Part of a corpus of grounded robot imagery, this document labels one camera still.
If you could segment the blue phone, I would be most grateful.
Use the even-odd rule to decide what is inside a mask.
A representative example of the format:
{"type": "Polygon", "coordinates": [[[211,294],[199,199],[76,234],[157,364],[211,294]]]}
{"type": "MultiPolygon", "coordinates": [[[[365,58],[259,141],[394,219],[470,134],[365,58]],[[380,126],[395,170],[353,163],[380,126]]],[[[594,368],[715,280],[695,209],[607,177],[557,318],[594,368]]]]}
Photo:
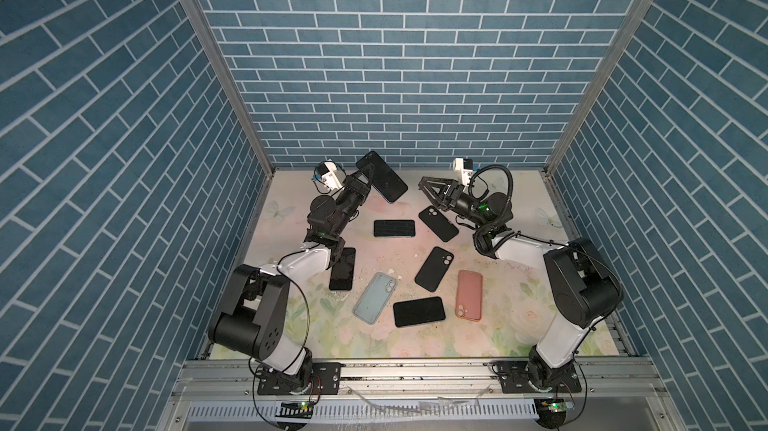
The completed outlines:
{"type": "Polygon", "coordinates": [[[356,167],[388,203],[395,203],[408,191],[405,181],[376,151],[360,158],[356,167]]]}

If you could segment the light blue phone case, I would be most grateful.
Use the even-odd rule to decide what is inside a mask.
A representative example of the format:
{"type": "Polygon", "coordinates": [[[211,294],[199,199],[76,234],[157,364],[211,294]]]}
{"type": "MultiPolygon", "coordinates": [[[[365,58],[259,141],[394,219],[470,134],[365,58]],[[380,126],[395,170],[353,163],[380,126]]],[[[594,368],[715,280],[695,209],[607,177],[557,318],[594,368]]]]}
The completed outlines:
{"type": "Polygon", "coordinates": [[[377,272],[353,308],[353,315],[363,322],[374,325],[397,286],[397,280],[377,272]]]}

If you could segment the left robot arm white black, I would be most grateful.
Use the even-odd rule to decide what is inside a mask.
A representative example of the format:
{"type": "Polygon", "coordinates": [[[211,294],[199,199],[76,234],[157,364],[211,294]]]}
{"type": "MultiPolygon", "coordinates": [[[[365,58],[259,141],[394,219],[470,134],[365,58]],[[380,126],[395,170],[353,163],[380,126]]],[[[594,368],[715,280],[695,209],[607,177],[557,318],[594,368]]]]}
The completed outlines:
{"type": "Polygon", "coordinates": [[[231,273],[208,326],[211,342],[237,351],[301,386],[309,379],[311,351],[283,334],[291,289],[340,261],[342,233],[366,201],[371,183],[361,171],[310,204],[301,246],[275,263],[241,264],[231,273]]]}

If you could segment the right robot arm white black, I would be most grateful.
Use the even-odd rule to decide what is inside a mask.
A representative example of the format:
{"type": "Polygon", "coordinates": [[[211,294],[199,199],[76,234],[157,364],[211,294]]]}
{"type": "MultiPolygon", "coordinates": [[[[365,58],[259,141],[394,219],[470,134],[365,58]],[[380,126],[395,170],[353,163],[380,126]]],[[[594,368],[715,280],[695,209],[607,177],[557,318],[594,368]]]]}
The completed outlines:
{"type": "Polygon", "coordinates": [[[473,246],[480,255],[546,271],[556,314],[532,347],[528,369],[540,379],[563,373],[573,364],[589,332],[621,303],[623,287],[589,239],[562,244],[511,229],[514,179],[510,173],[506,174],[505,191],[476,196],[472,188],[479,178],[475,173],[463,184],[456,179],[423,177],[418,189],[436,209],[472,224],[473,246]]]}

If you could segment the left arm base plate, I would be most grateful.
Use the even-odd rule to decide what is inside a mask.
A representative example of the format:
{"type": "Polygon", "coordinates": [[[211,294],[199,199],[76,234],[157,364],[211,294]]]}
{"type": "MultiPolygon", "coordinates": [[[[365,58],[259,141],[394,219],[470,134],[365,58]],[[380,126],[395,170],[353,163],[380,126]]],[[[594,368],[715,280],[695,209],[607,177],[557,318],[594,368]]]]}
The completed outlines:
{"type": "Polygon", "coordinates": [[[305,361],[294,375],[263,367],[256,371],[256,389],[260,396],[308,394],[337,395],[341,376],[339,362],[305,361]]]}

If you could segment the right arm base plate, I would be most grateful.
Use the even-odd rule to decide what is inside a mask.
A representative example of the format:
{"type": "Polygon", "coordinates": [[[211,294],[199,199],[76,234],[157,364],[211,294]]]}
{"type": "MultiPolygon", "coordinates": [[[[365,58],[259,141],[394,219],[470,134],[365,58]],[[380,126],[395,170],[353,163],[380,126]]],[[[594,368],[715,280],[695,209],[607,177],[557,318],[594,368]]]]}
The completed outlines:
{"type": "Polygon", "coordinates": [[[492,361],[489,369],[499,381],[504,394],[545,394],[555,391],[577,394],[583,389],[580,374],[573,362],[560,368],[550,368],[536,360],[500,360],[492,361]]]}

